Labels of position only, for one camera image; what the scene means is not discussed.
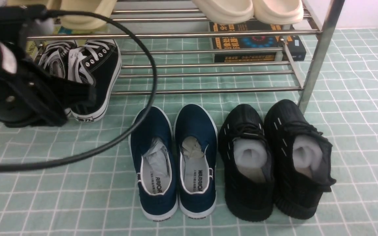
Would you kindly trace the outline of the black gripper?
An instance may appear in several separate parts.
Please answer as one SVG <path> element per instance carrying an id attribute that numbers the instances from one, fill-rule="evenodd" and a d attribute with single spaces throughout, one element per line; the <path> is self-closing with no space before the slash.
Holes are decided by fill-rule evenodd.
<path id="1" fill-rule="evenodd" d="M 68 121 L 66 108 L 95 102 L 91 85 L 50 75 L 25 51 L 27 38 L 42 30 L 42 23 L 65 15 L 92 16 L 44 5 L 0 7 L 0 122 L 5 126 L 61 127 Z"/>

